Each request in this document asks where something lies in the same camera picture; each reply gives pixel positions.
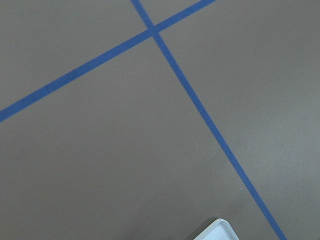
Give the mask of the white towel rack with wooden bars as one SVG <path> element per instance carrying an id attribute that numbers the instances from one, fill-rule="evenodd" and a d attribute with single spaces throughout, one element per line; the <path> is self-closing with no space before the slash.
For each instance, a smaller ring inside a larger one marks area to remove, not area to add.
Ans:
<path id="1" fill-rule="evenodd" d="M 228 221 L 218 218 L 206 227 L 194 240 L 239 240 Z"/>

